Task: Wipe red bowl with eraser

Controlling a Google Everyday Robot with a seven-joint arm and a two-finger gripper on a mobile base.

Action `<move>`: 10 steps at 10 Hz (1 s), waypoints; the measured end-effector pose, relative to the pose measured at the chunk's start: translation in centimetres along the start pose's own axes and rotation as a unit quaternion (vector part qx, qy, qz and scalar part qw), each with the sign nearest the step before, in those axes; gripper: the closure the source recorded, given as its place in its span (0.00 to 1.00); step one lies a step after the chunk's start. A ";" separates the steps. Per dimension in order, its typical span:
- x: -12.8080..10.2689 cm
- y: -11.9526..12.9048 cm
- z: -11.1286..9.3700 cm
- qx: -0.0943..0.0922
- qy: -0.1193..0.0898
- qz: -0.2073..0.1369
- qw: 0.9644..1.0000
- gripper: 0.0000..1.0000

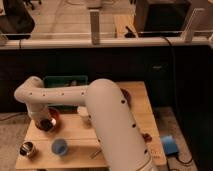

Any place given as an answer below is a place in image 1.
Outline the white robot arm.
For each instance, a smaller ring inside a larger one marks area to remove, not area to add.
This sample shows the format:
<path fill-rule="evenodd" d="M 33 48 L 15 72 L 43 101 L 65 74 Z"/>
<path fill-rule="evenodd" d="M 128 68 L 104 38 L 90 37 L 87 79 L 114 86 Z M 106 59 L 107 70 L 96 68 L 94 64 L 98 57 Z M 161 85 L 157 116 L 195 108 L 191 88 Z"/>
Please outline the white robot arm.
<path fill-rule="evenodd" d="M 35 121 L 50 117 L 49 104 L 84 106 L 110 171 L 159 171 L 119 86 L 109 79 L 45 88 L 31 76 L 14 92 Z"/>

